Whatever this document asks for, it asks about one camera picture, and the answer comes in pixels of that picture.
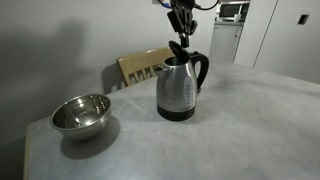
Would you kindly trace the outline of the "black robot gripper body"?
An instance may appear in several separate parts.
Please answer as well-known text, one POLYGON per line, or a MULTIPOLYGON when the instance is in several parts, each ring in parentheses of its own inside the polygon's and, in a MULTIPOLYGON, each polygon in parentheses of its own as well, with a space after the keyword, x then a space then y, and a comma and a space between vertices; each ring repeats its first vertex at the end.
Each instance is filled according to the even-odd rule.
POLYGON ((167 13, 175 32, 193 34, 197 22, 193 19, 192 9, 195 0, 170 0, 171 11, 167 13))

